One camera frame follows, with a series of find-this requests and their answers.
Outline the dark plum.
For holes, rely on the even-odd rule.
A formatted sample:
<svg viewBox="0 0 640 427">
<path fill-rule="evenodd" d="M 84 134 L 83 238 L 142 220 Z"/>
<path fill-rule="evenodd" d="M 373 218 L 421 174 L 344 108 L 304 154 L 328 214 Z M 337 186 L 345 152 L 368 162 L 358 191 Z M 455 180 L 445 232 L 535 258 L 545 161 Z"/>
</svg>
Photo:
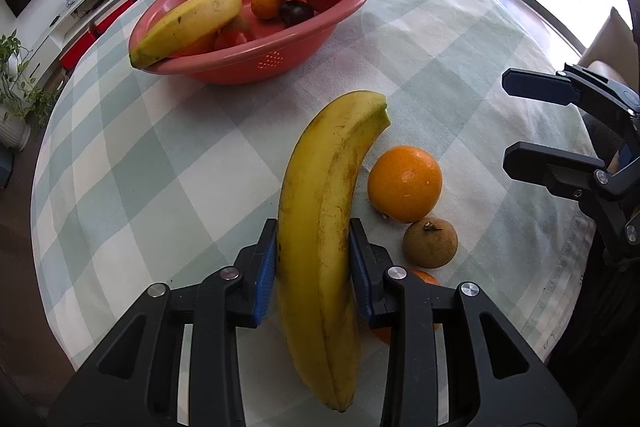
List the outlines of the dark plum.
<svg viewBox="0 0 640 427">
<path fill-rule="evenodd" d="M 292 27 L 314 17 L 314 9 L 305 1 L 288 0 L 280 5 L 279 17 L 285 27 Z"/>
</svg>

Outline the tan longan fruit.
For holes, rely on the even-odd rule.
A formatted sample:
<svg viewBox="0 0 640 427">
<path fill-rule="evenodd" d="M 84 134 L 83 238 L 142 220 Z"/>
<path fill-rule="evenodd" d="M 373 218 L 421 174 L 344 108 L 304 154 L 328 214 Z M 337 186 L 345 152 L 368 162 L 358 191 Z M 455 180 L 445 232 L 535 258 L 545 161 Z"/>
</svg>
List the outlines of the tan longan fruit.
<svg viewBox="0 0 640 427">
<path fill-rule="evenodd" d="M 413 265 L 438 269 L 452 260 L 457 254 L 458 245 L 458 234 L 450 222 L 425 217 L 405 231 L 402 252 Z"/>
<path fill-rule="evenodd" d="M 236 31 L 252 32 L 250 21 L 242 14 L 236 16 L 230 23 L 229 27 Z"/>
</svg>

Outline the curved yellow banana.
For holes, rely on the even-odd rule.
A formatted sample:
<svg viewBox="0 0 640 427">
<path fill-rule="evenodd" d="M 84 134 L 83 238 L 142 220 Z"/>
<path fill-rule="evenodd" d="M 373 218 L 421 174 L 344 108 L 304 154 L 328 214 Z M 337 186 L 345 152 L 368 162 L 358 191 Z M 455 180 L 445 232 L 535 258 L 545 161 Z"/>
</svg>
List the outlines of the curved yellow banana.
<svg viewBox="0 0 640 427">
<path fill-rule="evenodd" d="M 134 68 L 146 69 L 214 34 L 242 11 L 242 0 L 186 0 L 163 15 L 129 52 Z"/>
</svg>

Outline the trailing pothos plant left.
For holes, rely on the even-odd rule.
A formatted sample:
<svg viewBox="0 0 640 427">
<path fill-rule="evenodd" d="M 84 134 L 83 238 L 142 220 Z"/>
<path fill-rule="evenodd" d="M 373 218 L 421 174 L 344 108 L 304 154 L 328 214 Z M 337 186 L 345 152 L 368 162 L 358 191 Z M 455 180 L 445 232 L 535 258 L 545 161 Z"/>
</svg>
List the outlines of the trailing pothos plant left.
<svg viewBox="0 0 640 427">
<path fill-rule="evenodd" d="M 13 117 L 47 124 L 61 88 L 38 87 L 34 75 L 28 75 L 29 50 L 17 37 L 17 31 L 1 36 L 1 106 Z"/>
</svg>

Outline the checkered green white tablecloth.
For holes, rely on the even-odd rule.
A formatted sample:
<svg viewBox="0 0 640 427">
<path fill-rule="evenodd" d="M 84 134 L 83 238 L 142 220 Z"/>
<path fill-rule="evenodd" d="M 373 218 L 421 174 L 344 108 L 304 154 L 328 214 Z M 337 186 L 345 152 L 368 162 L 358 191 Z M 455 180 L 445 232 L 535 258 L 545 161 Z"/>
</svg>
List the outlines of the checkered green white tablecloth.
<svg viewBox="0 0 640 427">
<path fill-rule="evenodd" d="M 435 212 L 458 233 L 436 273 L 480 285 L 541 357 L 573 311 L 593 239 L 574 202 L 511 180 L 524 141 L 590 154 L 572 106 L 512 98 L 510 68 L 550 65 L 497 0 L 368 0 L 291 72 L 213 87 L 131 68 L 140 1 L 85 55 L 56 103 L 32 191 L 43 308 L 73 365 L 155 282 L 198 283 L 254 243 L 277 211 L 306 124 L 337 96 L 383 93 L 373 147 L 427 150 L 444 174 Z"/>
</svg>

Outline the bumpy mandarin with stem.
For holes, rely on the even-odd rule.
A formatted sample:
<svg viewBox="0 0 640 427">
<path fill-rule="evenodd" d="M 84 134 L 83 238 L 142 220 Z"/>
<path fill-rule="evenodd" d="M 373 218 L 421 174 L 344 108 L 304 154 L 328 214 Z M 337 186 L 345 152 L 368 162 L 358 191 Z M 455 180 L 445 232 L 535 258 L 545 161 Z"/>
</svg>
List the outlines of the bumpy mandarin with stem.
<svg viewBox="0 0 640 427">
<path fill-rule="evenodd" d="M 424 272 L 422 270 L 411 268 L 410 271 L 419 277 L 419 279 L 425 284 L 431 285 L 439 285 L 439 281 L 436 277 L 433 277 L 430 273 Z M 378 340 L 382 341 L 386 345 L 390 344 L 390 328 L 389 327 L 380 327 L 379 329 L 371 329 L 373 335 L 375 335 Z"/>
</svg>

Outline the right red storage box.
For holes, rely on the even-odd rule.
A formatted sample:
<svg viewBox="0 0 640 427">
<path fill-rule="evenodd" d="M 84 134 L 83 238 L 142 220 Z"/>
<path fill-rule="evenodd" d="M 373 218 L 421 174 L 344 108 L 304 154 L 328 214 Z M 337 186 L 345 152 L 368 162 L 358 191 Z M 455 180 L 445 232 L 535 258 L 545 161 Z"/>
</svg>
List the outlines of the right red storage box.
<svg viewBox="0 0 640 427">
<path fill-rule="evenodd" d="M 105 31 L 117 20 L 122 14 L 124 14 L 131 5 L 134 4 L 134 0 L 122 0 L 118 5 L 113 6 L 104 14 L 97 17 L 90 25 L 90 30 L 95 36 L 103 35 Z"/>
</svg>

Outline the red storage box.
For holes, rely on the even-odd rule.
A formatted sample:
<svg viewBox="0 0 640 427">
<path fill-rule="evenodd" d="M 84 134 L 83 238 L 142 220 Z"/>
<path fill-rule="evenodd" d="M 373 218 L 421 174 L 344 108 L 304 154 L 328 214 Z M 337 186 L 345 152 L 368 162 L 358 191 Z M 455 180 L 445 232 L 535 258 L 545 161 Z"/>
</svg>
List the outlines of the red storage box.
<svg viewBox="0 0 640 427">
<path fill-rule="evenodd" d="M 134 0 L 122 0 L 118 5 L 113 6 L 104 14 L 97 17 L 90 25 L 90 30 L 95 36 L 103 35 L 105 31 L 117 20 L 122 14 L 124 14 L 131 5 L 134 4 Z"/>
<path fill-rule="evenodd" d="M 86 30 L 78 37 L 70 47 L 61 55 L 60 65 L 66 72 L 73 70 L 79 63 L 81 57 L 88 51 L 90 46 L 96 42 L 96 35 L 91 30 Z"/>
</svg>

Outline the plant in white ribbed pot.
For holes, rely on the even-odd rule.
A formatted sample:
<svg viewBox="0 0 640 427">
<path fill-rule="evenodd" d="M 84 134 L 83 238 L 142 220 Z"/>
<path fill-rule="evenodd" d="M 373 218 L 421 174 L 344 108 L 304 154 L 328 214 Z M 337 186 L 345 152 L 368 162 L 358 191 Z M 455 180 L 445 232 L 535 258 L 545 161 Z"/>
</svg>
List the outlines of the plant in white ribbed pot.
<svg viewBox="0 0 640 427">
<path fill-rule="evenodd" d="M 10 150 L 21 152 L 26 147 L 32 128 L 22 118 L 15 117 L 0 105 L 0 142 Z"/>
</svg>

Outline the smooth orange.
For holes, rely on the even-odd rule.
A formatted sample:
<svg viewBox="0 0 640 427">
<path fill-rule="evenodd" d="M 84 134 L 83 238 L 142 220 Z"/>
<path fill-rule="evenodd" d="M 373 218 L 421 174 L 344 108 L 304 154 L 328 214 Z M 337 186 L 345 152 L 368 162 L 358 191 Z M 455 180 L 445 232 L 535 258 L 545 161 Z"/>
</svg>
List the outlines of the smooth orange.
<svg viewBox="0 0 640 427">
<path fill-rule="evenodd" d="M 442 170 L 430 153 L 399 145 L 375 161 L 368 178 L 368 199 L 387 218 L 416 222 L 436 206 L 442 184 Z"/>
</svg>

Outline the red plastic colander bowl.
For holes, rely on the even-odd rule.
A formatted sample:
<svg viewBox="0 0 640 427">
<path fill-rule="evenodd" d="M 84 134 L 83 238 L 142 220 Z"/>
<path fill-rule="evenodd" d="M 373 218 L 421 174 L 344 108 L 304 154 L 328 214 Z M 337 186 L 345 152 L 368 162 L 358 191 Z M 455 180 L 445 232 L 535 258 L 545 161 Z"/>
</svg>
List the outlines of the red plastic colander bowl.
<svg viewBox="0 0 640 427">
<path fill-rule="evenodd" d="M 131 31 L 128 46 L 134 48 L 145 33 L 186 0 L 155 0 Z M 155 75 L 183 75 L 216 84 L 242 84 L 266 80 L 302 64 L 316 53 L 337 24 L 357 12 L 367 0 L 340 0 L 311 20 L 285 28 L 256 20 L 250 0 L 243 1 L 242 15 L 253 27 L 255 39 L 240 46 L 191 56 L 171 57 L 152 65 Z"/>
</svg>

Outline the long banana cut tip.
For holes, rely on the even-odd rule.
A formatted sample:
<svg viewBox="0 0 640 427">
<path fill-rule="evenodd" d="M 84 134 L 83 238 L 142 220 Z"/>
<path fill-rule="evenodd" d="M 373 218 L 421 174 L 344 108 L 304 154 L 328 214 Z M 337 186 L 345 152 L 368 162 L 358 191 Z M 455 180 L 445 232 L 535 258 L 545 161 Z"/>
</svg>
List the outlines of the long banana cut tip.
<svg viewBox="0 0 640 427">
<path fill-rule="evenodd" d="M 390 125 L 385 95 L 345 93 L 298 139 L 282 183 L 277 234 L 280 321 L 299 377 L 329 409 L 354 399 L 360 361 L 348 228 L 363 159 Z"/>
</svg>

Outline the left red storage box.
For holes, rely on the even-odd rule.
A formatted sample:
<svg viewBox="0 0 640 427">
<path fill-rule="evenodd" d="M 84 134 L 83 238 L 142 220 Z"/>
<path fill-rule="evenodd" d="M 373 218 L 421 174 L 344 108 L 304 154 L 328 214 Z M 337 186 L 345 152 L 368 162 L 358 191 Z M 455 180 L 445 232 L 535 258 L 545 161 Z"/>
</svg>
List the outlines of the left red storage box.
<svg viewBox="0 0 640 427">
<path fill-rule="evenodd" d="M 66 72 L 73 70 L 79 63 L 81 57 L 88 51 L 90 46 L 96 42 L 96 35 L 91 30 L 86 30 L 78 37 L 70 47 L 61 55 L 60 65 Z"/>
</svg>

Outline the mandarin orange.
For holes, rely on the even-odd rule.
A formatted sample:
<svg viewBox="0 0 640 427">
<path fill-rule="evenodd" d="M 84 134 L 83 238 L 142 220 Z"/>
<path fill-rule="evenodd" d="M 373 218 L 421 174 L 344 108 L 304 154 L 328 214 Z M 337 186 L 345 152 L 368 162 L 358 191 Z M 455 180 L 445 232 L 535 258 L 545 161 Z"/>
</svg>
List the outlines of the mandarin orange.
<svg viewBox="0 0 640 427">
<path fill-rule="evenodd" d="M 250 9 L 258 20 L 274 20 L 285 0 L 252 0 Z"/>
</svg>

